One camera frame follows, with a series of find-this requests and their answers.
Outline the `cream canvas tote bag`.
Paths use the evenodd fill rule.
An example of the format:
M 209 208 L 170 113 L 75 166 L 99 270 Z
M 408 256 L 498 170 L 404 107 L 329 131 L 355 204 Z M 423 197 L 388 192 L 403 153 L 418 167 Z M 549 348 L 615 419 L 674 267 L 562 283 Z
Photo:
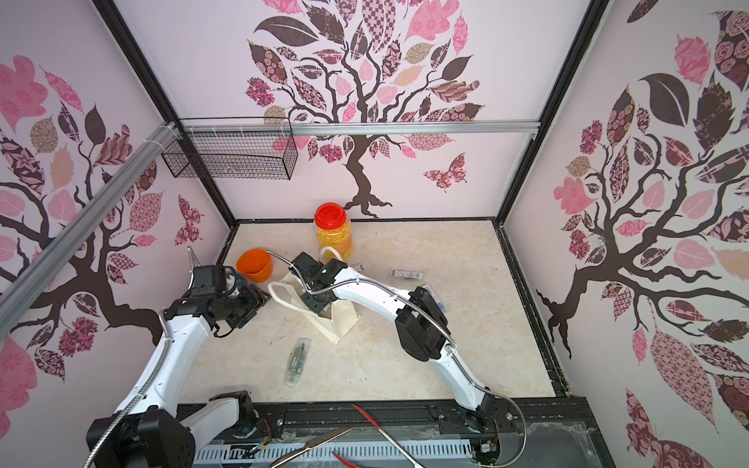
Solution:
M 360 319 L 353 303 L 339 300 L 332 292 L 312 294 L 310 291 L 324 286 L 326 265 L 323 260 L 342 263 L 341 255 L 332 247 L 322 248 L 319 259 L 300 253 L 289 261 L 272 251 L 265 250 L 265 253 L 289 267 L 289 273 L 282 280 L 267 285 L 271 298 L 288 310 L 300 313 L 332 345 L 339 344 Z

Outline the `green compass set case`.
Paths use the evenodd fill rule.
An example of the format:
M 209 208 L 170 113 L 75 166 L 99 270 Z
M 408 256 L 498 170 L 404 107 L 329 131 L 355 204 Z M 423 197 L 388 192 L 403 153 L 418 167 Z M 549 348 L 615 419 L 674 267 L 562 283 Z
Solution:
M 300 382 L 302 375 L 304 374 L 304 367 L 308 354 L 311 350 L 312 340 L 298 339 L 289 355 L 286 372 L 285 372 L 285 384 L 290 387 L 295 387 Z

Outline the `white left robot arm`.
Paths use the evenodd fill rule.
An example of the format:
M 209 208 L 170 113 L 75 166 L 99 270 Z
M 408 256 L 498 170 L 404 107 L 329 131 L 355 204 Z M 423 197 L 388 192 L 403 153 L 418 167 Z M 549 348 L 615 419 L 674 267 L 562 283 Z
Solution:
M 179 397 L 193 362 L 218 326 L 247 325 L 269 301 L 258 287 L 208 292 L 194 287 L 159 314 L 161 339 L 133 390 L 110 417 L 95 420 L 86 435 L 87 467 L 190 467 L 202 448 L 238 426 L 251 433 L 259 414 L 248 391 L 212 397 L 184 419 Z

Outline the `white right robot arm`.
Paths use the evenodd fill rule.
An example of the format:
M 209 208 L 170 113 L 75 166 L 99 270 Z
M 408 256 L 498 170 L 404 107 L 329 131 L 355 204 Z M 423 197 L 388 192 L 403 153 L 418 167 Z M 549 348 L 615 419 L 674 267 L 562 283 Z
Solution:
M 392 322 L 403 350 L 433 365 L 445 380 L 470 431 L 483 432 L 497 420 L 499 400 L 509 399 L 485 386 L 468 368 L 448 330 L 448 319 L 429 290 L 390 287 L 343 261 L 316 261 L 308 253 L 300 253 L 288 265 L 302 287 L 302 302 L 312 313 L 348 300 Z

